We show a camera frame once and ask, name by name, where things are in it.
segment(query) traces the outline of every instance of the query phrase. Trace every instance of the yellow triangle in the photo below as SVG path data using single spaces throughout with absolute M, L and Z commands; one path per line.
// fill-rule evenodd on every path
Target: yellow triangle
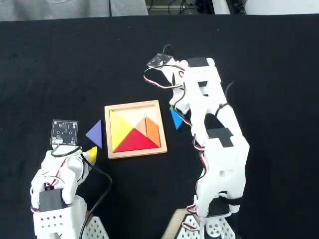
M 110 125 L 111 125 L 111 138 L 112 150 L 114 151 L 123 139 L 131 132 L 131 126 L 126 120 L 118 116 L 113 111 L 110 111 Z

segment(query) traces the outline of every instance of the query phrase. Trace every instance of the tangram puzzle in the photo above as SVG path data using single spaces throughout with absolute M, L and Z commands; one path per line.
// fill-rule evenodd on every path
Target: tangram puzzle
M 167 152 L 158 101 L 105 106 L 109 158 Z

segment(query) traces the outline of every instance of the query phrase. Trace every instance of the wooden frame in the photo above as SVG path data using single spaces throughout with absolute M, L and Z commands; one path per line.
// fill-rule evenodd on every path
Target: wooden frame
M 159 127 L 159 133 L 160 133 L 159 138 L 160 138 L 161 147 L 126 151 L 126 152 L 113 152 L 113 150 L 112 150 L 112 137 L 111 137 L 110 110 L 119 110 L 119 109 L 128 109 L 129 110 L 132 108 L 142 108 L 142 107 L 154 107 L 155 108 L 155 112 L 156 112 L 155 117 L 156 117 L 157 124 Z M 164 128 L 163 128 L 163 123 L 162 123 L 161 114 L 160 114 L 159 101 L 157 101 L 157 100 L 144 101 L 144 102 L 105 106 L 104 111 L 105 111 L 106 138 L 107 138 L 106 141 L 107 141 L 107 149 L 108 149 L 109 159 L 125 158 L 125 157 L 141 156 L 141 155 L 149 155 L 149 154 L 166 153 L 167 152 Z

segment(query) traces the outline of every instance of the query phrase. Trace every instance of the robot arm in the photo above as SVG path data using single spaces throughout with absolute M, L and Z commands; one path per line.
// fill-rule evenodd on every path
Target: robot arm
M 148 64 L 149 67 L 154 67 L 154 62 L 160 62 L 156 58 L 163 56 L 158 54 Z M 161 62 L 161 65 L 157 69 L 172 85 L 178 86 L 173 88 L 169 103 L 181 118 L 181 113 L 191 111 L 189 125 L 193 142 L 199 144 L 195 148 L 201 152 L 204 170 L 196 184 L 196 195 L 190 208 L 200 219 L 201 238 L 207 238 L 207 235 L 215 238 L 220 232 L 208 233 L 208 225 L 218 225 L 219 219 L 239 210 L 245 187 L 249 144 L 224 95 L 213 59 L 192 58 L 178 62 L 171 58 Z M 165 65 L 178 66 L 183 70 Z M 207 114 L 215 115 L 224 127 L 206 128 L 204 120 Z
M 81 154 L 94 164 L 97 148 L 82 152 L 82 148 L 75 145 L 60 145 L 47 151 L 41 169 L 33 178 L 31 210 L 38 239 L 79 238 L 86 203 L 75 194 L 90 171 Z

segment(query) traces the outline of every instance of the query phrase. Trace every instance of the gray fabric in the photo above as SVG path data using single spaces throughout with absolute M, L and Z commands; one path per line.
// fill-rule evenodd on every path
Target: gray fabric
M 148 15 L 144 0 L 111 0 L 112 16 Z M 0 0 L 0 21 L 109 16 L 109 0 Z

